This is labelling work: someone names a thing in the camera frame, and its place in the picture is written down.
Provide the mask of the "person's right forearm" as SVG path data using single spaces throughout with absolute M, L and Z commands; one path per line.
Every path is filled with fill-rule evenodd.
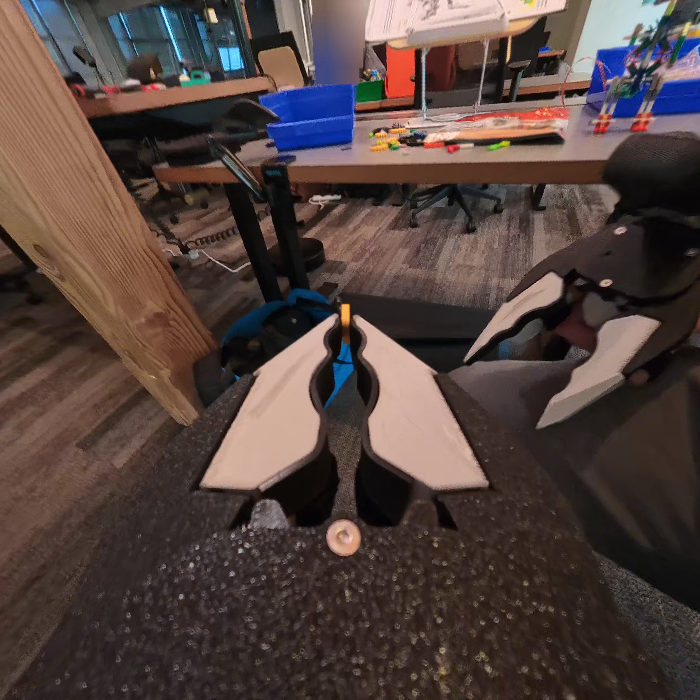
M 618 195 L 607 223 L 647 211 L 699 222 L 699 136 L 635 133 L 612 152 L 602 181 Z

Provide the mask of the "blue container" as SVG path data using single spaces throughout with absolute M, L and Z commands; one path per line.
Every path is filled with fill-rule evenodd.
M 259 102 L 278 118 L 266 129 L 280 153 L 354 140 L 355 85 L 313 85 L 263 94 Z

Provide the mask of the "wooden pillar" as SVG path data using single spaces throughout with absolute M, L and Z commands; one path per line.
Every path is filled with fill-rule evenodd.
M 1 226 L 182 425 L 214 338 L 19 1 L 1 2 Z

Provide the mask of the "white instruction sheet board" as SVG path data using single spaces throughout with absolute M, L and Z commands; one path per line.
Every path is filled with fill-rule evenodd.
M 371 1 L 365 42 L 403 41 L 407 47 L 495 36 L 511 22 L 564 12 L 567 1 Z

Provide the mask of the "person's right hand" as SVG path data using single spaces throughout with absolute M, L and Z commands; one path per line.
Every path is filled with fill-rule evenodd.
M 571 307 L 567 317 L 553 330 L 553 333 L 571 346 L 582 349 L 592 354 L 597 347 L 597 331 L 588 325 L 584 318 L 582 305 L 577 304 Z

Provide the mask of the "printed toy packaging bag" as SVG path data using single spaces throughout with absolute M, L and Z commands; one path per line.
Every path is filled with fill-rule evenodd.
M 501 111 L 468 116 L 435 127 L 418 127 L 426 147 L 474 144 L 493 146 L 509 144 L 562 141 L 568 128 L 571 108 L 542 107 L 527 111 Z

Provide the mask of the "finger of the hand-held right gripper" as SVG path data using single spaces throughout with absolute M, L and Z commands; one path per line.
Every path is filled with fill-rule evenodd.
M 463 363 L 479 361 L 502 341 L 512 339 L 526 326 L 537 321 L 547 330 L 554 329 L 568 314 L 565 277 L 551 271 L 538 279 L 527 276 L 499 307 L 471 345 Z
M 624 316 L 605 322 L 595 351 L 571 373 L 567 386 L 547 404 L 536 429 L 565 421 L 625 382 L 625 369 L 652 337 L 660 322 Z

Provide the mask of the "blue black backpack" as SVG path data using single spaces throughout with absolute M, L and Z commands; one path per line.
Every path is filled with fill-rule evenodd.
M 286 400 L 288 390 L 305 386 L 328 408 L 354 372 L 351 347 L 342 344 L 341 304 L 295 289 L 237 321 L 223 338 L 207 404 L 252 376 L 262 381 L 264 398 Z

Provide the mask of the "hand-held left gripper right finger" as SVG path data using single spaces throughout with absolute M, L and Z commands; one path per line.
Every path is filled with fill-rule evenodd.
M 362 316 L 352 318 L 372 461 L 434 494 L 487 489 L 489 481 L 449 406 L 438 373 Z

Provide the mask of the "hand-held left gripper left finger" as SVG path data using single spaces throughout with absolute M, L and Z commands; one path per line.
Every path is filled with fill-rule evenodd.
M 319 456 L 339 328 L 332 314 L 254 372 L 200 489 L 267 491 Z

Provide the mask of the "light blue book stand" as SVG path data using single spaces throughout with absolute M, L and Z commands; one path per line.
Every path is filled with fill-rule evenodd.
M 446 124 L 479 114 L 490 43 L 480 39 L 417 53 L 415 103 L 422 124 Z

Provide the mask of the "colourful construction toy model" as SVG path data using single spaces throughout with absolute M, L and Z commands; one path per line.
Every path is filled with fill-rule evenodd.
M 652 113 L 654 102 L 661 91 L 664 79 L 668 78 L 678 60 L 681 48 L 690 40 L 699 40 L 698 1 L 656 1 L 665 5 L 663 15 L 656 24 L 645 28 L 638 24 L 632 32 L 622 75 L 607 83 L 607 94 L 598 115 L 591 119 L 593 135 L 609 132 L 616 120 L 613 113 L 620 97 L 631 97 L 648 90 L 643 103 L 631 121 L 631 133 L 649 130 L 656 117 Z

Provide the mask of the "wooden top desk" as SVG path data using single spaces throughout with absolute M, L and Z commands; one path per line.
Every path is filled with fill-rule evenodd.
M 266 76 L 236 79 L 196 86 L 168 87 L 165 90 L 121 92 L 100 99 L 79 99 L 77 105 L 85 118 L 121 116 L 203 101 L 232 98 L 245 94 L 275 93 L 276 88 Z

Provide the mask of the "person's black jacket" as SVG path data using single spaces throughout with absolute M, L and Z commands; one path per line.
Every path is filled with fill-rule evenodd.
M 521 438 L 591 546 L 699 611 L 699 349 Z

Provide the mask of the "tan back office chair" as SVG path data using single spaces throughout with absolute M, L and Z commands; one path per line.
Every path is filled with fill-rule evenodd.
M 258 52 L 258 63 L 264 75 L 274 84 L 276 92 L 301 89 L 307 86 L 302 65 L 290 46 L 277 46 Z

